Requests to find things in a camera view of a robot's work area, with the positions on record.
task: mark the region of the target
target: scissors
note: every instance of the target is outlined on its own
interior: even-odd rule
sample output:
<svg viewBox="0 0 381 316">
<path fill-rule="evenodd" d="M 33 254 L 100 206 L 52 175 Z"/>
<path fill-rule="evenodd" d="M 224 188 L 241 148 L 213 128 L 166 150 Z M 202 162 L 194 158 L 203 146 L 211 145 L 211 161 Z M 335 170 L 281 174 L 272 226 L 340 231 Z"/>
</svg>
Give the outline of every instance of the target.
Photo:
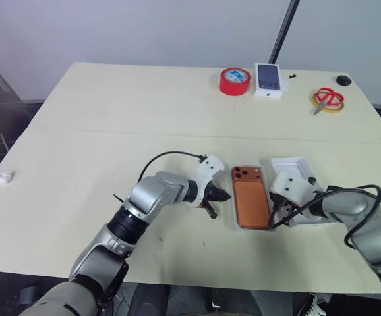
<svg viewBox="0 0 381 316">
<path fill-rule="evenodd" d="M 331 88 L 323 87 L 314 94 L 312 103 L 316 107 L 314 115 L 320 111 L 338 113 L 344 108 L 344 96 Z"/>
</svg>

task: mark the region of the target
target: black pole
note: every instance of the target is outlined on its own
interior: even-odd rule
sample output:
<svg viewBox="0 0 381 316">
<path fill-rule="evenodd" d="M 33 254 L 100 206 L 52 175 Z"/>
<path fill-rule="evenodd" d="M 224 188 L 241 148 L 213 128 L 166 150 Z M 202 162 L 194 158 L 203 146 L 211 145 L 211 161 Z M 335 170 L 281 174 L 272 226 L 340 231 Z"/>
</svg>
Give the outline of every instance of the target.
<svg viewBox="0 0 381 316">
<path fill-rule="evenodd" d="M 297 6 L 299 5 L 300 0 L 291 0 L 289 7 L 287 8 L 287 12 L 285 13 L 283 23 L 281 24 L 280 32 L 278 33 L 278 37 L 276 39 L 276 43 L 274 44 L 274 48 L 272 49 L 270 59 L 268 62 L 270 64 L 275 64 L 278 58 L 278 54 L 280 53 L 280 49 L 283 46 L 284 39 L 287 35 L 287 31 L 289 31 L 289 27 L 293 17 L 295 16 Z"/>
</svg>

